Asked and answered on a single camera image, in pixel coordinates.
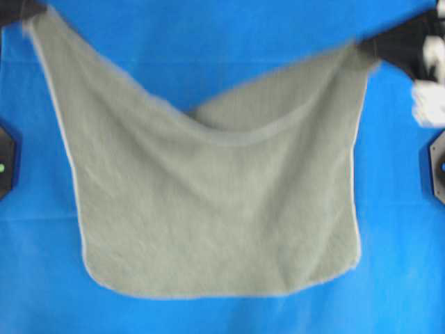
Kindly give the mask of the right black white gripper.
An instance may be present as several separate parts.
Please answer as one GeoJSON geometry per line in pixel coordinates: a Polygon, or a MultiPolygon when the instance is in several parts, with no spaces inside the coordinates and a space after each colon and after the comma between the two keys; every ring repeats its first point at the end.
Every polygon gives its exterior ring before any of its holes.
{"type": "Polygon", "coordinates": [[[421,127],[444,127],[444,7],[426,10],[357,43],[414,81],[412,115],[421,127]]]}

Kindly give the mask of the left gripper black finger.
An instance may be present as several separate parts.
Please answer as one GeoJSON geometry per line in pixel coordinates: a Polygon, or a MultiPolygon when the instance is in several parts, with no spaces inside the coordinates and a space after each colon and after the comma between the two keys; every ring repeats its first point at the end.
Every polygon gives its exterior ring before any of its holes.
{"type": "Polygon", "coordinates": [[[47,6],[36,0],[1,0],[1,26],[30,19],[46,10],[47,6]]]}

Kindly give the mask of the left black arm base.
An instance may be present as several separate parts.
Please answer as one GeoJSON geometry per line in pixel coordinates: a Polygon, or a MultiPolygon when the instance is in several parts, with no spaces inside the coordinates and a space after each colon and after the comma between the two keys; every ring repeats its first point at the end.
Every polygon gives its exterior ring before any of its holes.
{"type": "Polygon", "coordinates": [[[21,132],[1,118],[1,200],[18,185],[21,155],[21,132]]]}

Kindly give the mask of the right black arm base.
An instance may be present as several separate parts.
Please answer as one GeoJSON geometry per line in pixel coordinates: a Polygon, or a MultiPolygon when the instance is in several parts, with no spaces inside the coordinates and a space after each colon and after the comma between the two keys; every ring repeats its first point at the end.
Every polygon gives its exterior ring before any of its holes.
{"type": "Polygon", "coordinates": [[[420,149],[419,168],[423,196],[444,207],[444,129],[420,149]]]}

